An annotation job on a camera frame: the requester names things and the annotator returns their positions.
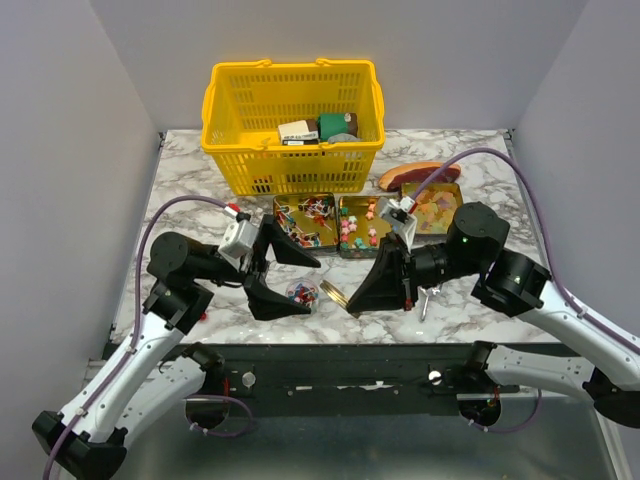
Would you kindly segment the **clear glass jar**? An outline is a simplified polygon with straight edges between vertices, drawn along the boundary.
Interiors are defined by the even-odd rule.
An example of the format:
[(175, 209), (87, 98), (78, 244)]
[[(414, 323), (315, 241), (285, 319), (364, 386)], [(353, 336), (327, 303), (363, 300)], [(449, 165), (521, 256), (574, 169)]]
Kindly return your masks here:
[(314, 313), (318, 307), (319, 287), (311, 280), (295, 279), (287, 286), (285, 296), (297, 304), (308, 307)]

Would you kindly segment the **metal scoop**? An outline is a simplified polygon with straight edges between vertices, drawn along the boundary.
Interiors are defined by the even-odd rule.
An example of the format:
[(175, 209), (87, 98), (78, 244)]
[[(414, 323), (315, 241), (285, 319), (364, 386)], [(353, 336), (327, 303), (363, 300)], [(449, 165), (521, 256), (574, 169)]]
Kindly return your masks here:
[(441, 288), (442, 288), (441, 285), (437, 285), (429, 288), (426, 288), (426, 287), (420, 288), (420, 292), (423, 295), (423, 303), (422, 303), (421, 313), (419, 317), (419, 321), (421, 323), (423, 323), (426, 319), (430, 300), (441, 292)]

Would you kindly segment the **round jar lid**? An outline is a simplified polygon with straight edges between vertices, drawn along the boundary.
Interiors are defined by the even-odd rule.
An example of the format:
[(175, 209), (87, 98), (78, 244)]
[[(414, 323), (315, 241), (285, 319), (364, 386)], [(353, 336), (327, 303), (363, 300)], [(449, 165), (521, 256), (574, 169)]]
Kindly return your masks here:
[(326, 295), (342, 309), (347, 310), (348, 298), (340, 291), (335, 285), (327, 280), (322, 280), (320, 288), (326, 293)]

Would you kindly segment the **tin of star candies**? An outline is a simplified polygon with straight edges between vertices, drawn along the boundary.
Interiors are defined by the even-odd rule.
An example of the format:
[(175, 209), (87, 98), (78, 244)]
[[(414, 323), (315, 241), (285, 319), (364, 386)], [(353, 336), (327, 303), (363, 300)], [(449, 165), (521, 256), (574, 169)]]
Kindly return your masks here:
[(382, 196), (342, 196), (337, 207), (338, 252), (342, 258), (374, 258), (391, 226), (377, 207)]

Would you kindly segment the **tin of lollipops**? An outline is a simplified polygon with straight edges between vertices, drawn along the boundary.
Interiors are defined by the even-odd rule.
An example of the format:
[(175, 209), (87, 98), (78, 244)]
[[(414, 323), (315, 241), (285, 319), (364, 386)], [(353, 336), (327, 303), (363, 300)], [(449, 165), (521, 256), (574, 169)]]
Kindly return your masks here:
[(335, 197), (331, 193), (274, 197), (273, 215), (296, 244), (315, 253), (336, 253), (339, 246)]

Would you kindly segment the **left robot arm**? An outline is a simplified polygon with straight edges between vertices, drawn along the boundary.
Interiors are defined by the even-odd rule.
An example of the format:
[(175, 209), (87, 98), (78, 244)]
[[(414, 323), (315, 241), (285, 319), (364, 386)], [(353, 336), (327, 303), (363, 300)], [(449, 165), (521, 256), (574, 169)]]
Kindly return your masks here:
[(271, 215), (253, 225), (248, 215), (236, 214), (218, 245), (176, 232), (158, 236), (146, 268), (155, 283), (147, 299), (136, 302), (128, 339), (73, 400), (58, 412), (41, 412), (32, 425), (48, 461), (77, 479), (110, 479), (134, 440), (167, 410), (196, 392), (209, 395), (220, 387), (222, 359), (198, 344), (165, 373), (148, 378), (208, 308), (213, 293), (202, 281), (242, 287), (260, 321), (309, 313), (309, 307), (267, 286), (269, 250), (281, 264), (320, 265)]

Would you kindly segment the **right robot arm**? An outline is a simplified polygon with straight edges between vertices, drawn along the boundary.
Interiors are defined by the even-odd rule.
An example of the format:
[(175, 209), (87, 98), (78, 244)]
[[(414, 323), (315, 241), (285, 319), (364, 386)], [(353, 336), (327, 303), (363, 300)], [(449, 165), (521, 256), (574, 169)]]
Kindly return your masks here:
[(639, 339), (579, 306), (552, 273), (505, 246), (510, 225), (480, 202), (459, 207), (444, 242), (414, 247), (415, 203), (382, 199), (378, 215), (393, 229), (379, 242), (369, 274), (351, 296), (351, 314), (411, 310), (421, 288), (476, 276), (481, 305), (551, 334), (573, 351), (552, 356), (477, 341), (467, 359), (428, 380), (435, 395), (498, 393), (531, 387), (589, 402), (605, 418), (639, 425)]

